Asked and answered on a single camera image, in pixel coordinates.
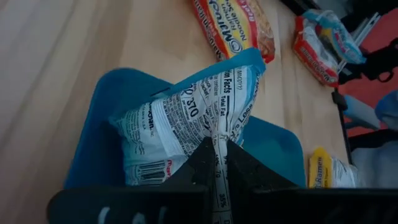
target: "blue plastic container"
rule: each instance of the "blue plastic container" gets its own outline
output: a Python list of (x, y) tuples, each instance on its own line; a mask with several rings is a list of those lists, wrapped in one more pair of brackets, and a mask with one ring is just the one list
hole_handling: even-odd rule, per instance
[[(209, 70), (216, 74), (231, 66), (252, 64), (257, 60), (252, 58), (252, 54), (252, 50), (245, 50), (229, 59), (228, 63), (223, 61), (212, 65), (176, 85), (134, 69), (120, 68), (108, 72), (95, 88), (64, 187), (124, 185), (121, 138), (108, 123), (108, 118), (154, 100), (156, 93), (171, 95), (183, 90), (201, 80)], [(247, 152), (286, 179), (305, 186), (302, 148), (293, 133), (250, 117), (243, 134)]]

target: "snack package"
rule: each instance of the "snack package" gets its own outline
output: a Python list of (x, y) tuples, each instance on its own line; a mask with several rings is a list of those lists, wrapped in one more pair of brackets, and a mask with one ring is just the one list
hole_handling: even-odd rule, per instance
[(274, 35), (256, 0), (193, 0), (195, 15), (218, 60), (255, 47), (268, 63), (274, 59)]
[[(236, 57), (240, 58), (235, 62), (248, 63), (235, 66), (234, 58), (220, 62), (192, 76), (202, 79), (187, 85), (188, 88), (109, 119), (123, 137), (128, 185), (161, 184), (182, 166), (204, 137), (211, 137), (216, 157), (220, 158), (220, 163), (215, 164), (218, 175), (213, 217), (232, 223), (230, 204), (225, 202), (229, 197), (226, 145), (229, 139), (236, 144), (243, 142), (243, 127), (249, 120), (259, 79), (265, 71), (256, 49), (245, 50)], [(233, 69), (210, 73), (216, 67)]]
[(298, 16), (295, 19), (293, 50), (297, 57), (324, 85), (338, 86), (338, 62), (321, 43), (315, 32), (316, 23)]
[(308, 186), (311, 188), (361, 187), (358, 170), (331, 157), (323, 147), (318, 147), (310, 158)]
[(365, 63), (366, 58), (333, 11), (310, 9), (302, 16), (318, 24), (317, 34), (320, 40), (338, 59), (348, 63)]

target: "wooden surface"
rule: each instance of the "wooden surface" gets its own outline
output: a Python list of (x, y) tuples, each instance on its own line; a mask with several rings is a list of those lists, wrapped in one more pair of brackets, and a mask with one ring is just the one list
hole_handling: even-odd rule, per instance
[[(307, 156), (347, 161), (331, 88), (291, 51), (294, 15), (261, 1), (275, 35), (252, 115), (285, 127)], [(98, 79), (134, 67), (178, 82), (215, 62), (191, 0), (0, 0), (0, 220), (43, 223), (62, 188)]]

